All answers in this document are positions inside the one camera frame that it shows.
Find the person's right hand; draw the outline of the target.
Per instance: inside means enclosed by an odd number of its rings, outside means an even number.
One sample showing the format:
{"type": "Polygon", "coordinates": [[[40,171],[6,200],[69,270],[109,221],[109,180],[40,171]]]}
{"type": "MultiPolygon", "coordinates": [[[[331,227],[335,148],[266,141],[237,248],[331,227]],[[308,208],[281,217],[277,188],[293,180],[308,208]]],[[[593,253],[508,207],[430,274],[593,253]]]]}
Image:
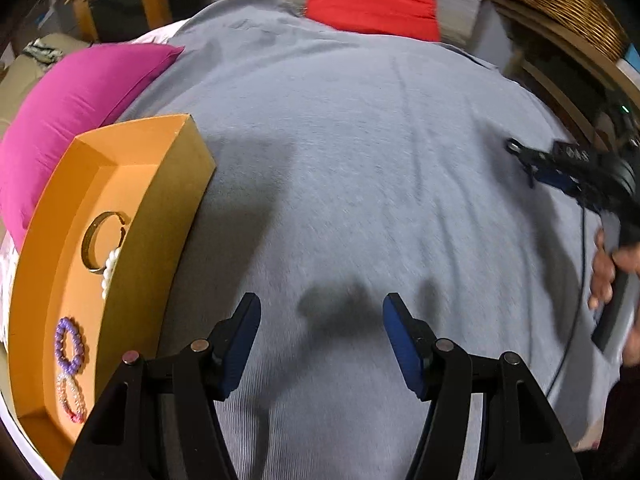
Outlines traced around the person's right hand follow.
{"type": "MultiPolygon", "coordinates": [[[[612,285],[616,271],[625,273],[639,273],[639,245],[623,247],[609,254],[605,250],[604,229],[597,229],[594,237],[596,253],[591,263],[590,295],[588,308],[597,310],[607,304],[613,296],[612,285]]],[[[634,325],[629,330],[625,347],[622,352],[622,364],[624,367],[639,365],[639,315],[636,314],[634,325]]]]}

